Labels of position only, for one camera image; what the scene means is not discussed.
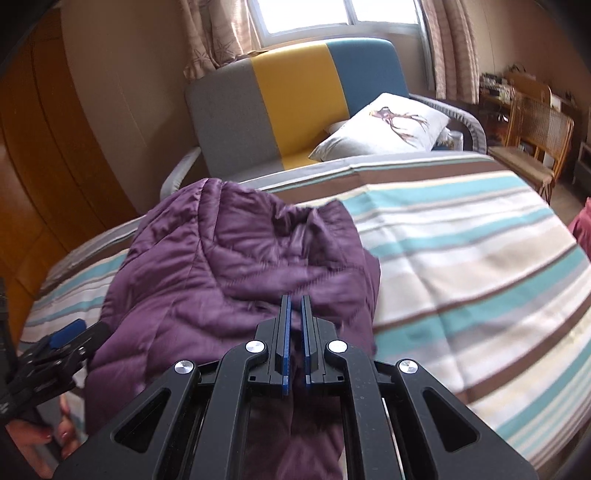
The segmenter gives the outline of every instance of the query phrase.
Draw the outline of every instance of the striped bedsheet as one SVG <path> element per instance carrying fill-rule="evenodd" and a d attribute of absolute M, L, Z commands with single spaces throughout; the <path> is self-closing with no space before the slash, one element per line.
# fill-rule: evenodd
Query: striped bedsheet
<path fill-rule="evenodd" d="M 379 360 L 422 363 L 536 468 L 587 420 L 591 268 L 512 172 L 474 152 L 431 152 L 349 158 L 245 184 L 300 205 L 343 202 L 380 260 Z M 129 241 L 55 275 L 21 348 L 75 318 L 95 322 Z"/>

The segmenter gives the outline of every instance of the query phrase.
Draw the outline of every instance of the yellow cushion stripe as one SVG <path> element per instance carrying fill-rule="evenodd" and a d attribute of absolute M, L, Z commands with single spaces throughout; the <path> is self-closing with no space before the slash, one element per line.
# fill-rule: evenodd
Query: yellow cushion stripe
<path fill-rule="evenodd" d="M 318 163 L 316 160 L 311 160 L 308 156 L 312 153 L 312 148 L 305 148 L 304 150 L 293 155 L 287 155 L 281 159 L 284 170 L 291 170 L 292 168 L 304 167 L 306 165 L 313 165 Z"/>
<path fill-rule="evenodd" d="M 279 48 L 251 59 L 282 157 L 311 151 L 349 110 L 325 43 Z"/>

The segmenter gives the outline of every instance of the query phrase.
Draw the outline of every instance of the beige wall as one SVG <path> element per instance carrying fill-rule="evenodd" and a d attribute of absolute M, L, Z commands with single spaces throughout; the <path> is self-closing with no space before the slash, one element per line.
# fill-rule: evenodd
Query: beige wall
<path fill-rule="evenodd" d="M 586 132 L 591 73 L 552 17 L 534 0 L 465 1 L 475 26 L 480 70 L 502 73 L 520 62 L 559 95 L 571 91 Z"/>
<path fill-rule="evenodd" d="M 144 213 L 196 139 L 184 103 L 186 42 L 175 0 L 64 0 L 76 91 L 125 193 Z"/>

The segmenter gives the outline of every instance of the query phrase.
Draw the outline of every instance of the wooden chair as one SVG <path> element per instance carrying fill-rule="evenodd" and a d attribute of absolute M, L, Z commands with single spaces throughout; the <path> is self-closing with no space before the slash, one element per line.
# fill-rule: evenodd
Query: wooden chair
<path fill-rule="evenodd" d="M 573 128 L 570 117 L 550 105 L 517 93 L 505 146 L 490 147 L 488 153 L 532 185 L 550 203 L 569 151 Z M 533 156 L 522 150 L 522 143 L 535 148 Z M 542 164 L 544 153 L 554 159 L 552 168 Z"/>

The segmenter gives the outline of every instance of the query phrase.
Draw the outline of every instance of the finger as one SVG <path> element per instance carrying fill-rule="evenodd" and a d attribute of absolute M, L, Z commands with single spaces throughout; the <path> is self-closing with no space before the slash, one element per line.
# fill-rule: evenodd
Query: finger
<path fill-rule="evenodd" d="M 39 452 L 34 447 L 23 446 L 19 447 L 19 450 L 28 464 L 37 472 L 37 475 L 41 478 L 51 478 L 53 476 L 53 471 L 51 471 L 49 465 L 41 458 L 41 455 L 39 455 Z"/>
<path fill-rule="evenodd" d="M 80 446 L 78 439 L 70 440 L 64 448 L 61 449 L 61 457 L 65 460 Z"/>
<path fill-rule="evenodd" d="M 57 426 L 57 437 L 62 445 L 70 441 L 70 439 L 76 438 L 76 428 L 70 417 L 63 416 L 61 418 L 61 422 Z"/>
<path fill-rule="evenodd" d="M 43 445 L 51 441 L 51 429 L 32 425 L 27 421 L 13 420 L 6 425 L 8 434 L 17 445 Z"/>
<path fill-rule="evenodd" d="M 61 414 L 69 417 L 71 414 L 70 405 L 68 404 L 67 398 L 65 395 L 60 395 L 60 410 Z"/>

